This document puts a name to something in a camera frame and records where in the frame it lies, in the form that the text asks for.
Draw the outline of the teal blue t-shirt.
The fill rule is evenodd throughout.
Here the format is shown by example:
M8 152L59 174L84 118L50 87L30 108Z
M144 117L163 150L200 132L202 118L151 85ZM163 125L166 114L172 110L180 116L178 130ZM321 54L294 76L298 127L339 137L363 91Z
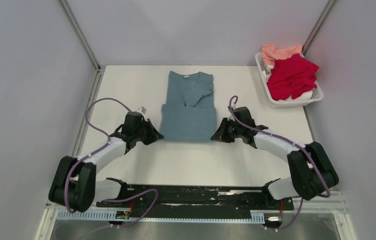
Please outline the teal blue t-shirt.
M166 141L207 143L217 129L214 78L204 72L170 71L159 132Z

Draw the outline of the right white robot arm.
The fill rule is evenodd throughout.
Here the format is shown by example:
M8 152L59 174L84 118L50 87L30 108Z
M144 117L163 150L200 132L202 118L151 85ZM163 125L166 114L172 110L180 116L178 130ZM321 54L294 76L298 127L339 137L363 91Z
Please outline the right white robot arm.
M328 198L330 188L338 185L339 177L323 146L313 141L308 144L294 142L272 133L264 125L256 125L247 107L230 109L232 117L222 119L211 137L212 141L233 143L236 139L266 151L288 163L290 176L265 184L262 204L273 209L285 198Z

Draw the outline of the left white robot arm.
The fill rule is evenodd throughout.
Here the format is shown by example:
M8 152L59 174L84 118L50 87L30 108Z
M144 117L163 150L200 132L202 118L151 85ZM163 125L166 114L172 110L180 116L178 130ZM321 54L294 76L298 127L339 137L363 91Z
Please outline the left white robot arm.
M163 140L150 119L135 111L107 139L104 146L84 157L63 157L56 170L48 199L65 206L70 212L85 212L93 203L110 200L123 207L128 202L125 182L108 177L98 181L97 174L115 159L124 156L138 142L150 145Z

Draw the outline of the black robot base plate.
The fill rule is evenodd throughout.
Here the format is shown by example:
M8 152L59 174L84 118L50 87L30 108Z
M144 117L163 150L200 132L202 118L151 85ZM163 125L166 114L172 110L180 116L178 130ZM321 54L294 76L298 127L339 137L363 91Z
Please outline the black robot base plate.
M115 200L98 207L130 208L125 218L246 219L254 210L292 210L283 198L271 199L264 186L188 186L128 184Z

